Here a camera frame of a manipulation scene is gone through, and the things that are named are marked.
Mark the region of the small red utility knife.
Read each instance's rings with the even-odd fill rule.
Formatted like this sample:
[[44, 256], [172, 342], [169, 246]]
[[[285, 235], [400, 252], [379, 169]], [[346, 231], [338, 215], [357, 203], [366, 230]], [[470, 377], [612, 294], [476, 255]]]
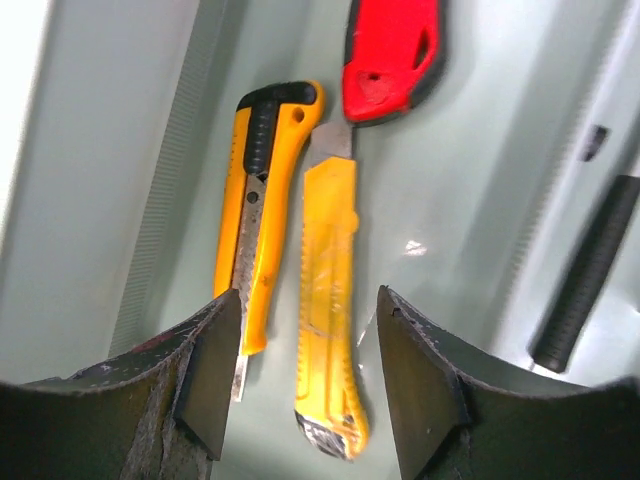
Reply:
[[430, 95], [448, 62], [447, 13], [437, 0], [351, 3], [341, 81], [348, 122], [384, 123]]

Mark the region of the black handle hammer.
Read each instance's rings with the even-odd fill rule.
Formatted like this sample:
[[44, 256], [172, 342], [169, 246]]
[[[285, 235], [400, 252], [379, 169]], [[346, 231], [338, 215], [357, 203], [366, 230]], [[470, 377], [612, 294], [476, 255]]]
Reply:
[[554, 373], [566, 370], [599, 297], [639, 197], [639, 178], [619, 175], [611, 183], [564, 278], [542, 332], [531, 351], [533, 362]]

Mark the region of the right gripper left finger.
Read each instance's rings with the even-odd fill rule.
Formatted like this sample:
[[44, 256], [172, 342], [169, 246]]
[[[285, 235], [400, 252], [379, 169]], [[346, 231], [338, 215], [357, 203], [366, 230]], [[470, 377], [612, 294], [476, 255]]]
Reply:
[[2, 478], [207, 478], [224, 443], [240, 329], [229, 290], [69, 378], [2, 383]]

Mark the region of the yellow utility knife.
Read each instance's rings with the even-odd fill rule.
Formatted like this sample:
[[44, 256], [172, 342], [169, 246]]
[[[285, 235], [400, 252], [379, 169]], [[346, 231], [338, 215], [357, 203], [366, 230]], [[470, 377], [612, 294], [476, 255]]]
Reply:
[[352, 361], [357, 163], [349, 124], [316, 127], [303, 176], [298, 355], [294, 412], [311, 445], [352, 461], [369, 423]]

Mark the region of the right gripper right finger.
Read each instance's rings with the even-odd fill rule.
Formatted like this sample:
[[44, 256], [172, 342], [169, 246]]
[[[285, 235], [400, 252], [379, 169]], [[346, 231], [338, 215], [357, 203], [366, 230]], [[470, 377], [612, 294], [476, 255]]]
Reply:
[[585, 387], [498, 359], [388, 287], [377, 297], [383, 374], [405, 479], [635, 479], [639, 384]]

